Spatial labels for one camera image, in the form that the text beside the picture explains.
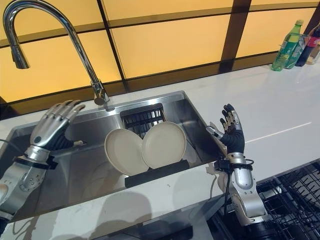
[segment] green bottle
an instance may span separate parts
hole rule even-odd
[[[300,28],[303,23],[303,20],[297,20],[292,30],[287,34],[287,36],[285,36],[281,48],[272,63],[271,69],[273,71],[281,71],[285,67],[289,57],[297,45],[300,37]]]

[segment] wire rack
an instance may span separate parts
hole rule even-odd
[[[320,160],[258,184],[284,240],[320,240]]]
[[[138,134],[142,139],[150,128],[166,121],[161,103],[123,111],[120,117],[124,128]]]

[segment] bottle cap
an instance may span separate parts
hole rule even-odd
[[[303,20],[301,20],[301,19],[299,19],[299,20],[297,20],[296,22],[295,22],[295,25],[302,25],[302,24],[304,24],[304,21]]]

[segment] black strap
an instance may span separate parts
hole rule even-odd
[[[234,169],[248,169],[250,171],[253,170],[252,164],[254,163],[253,160],[246,159],[250,161],[250,163],[230,163],[229,160],[226,159],[219,159],[213,163],[214,169],[217,171],[222,171],[226,173],[232,173]]]
[[[253,170],[252,164],[243,164],[243,163],[232,163],[231,164],[231,169],[248,169],[250,171]]]
[[[29,166],[29,167],[34,167],[34,168],[37,168],[37,169],[56,169],[58,163],[53,161],[54,159],[54,156],[51,156],[49,155],[46,163],[47,164],[42,164],[42,163],[38,163],[38,162],[33,162],[33,161],[28,161],[28,160],[25,160],[23,158],[20,158],[18,156],[15,156],[13,158],[13,161],[14,162],[17,162],[19,164],[23,164],[23,165],[26,165],[26,166]]]

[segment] white countertop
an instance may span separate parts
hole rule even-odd
[[[184,90],[206,123],[219,125],[224,104],[240,117],[244,154],[257,181],[320,157],[320,61],[274,72],[258,66],[113,96],[112,104]],[[96,108],[93,101],[86,109]],[[0,121],[0,138],[44,111]],[[210,197],[213,176],[201,165],[107,196],[8,224],[1,239],[87,239],[106,235]],[[218,185],[212,195],[222,194]]]

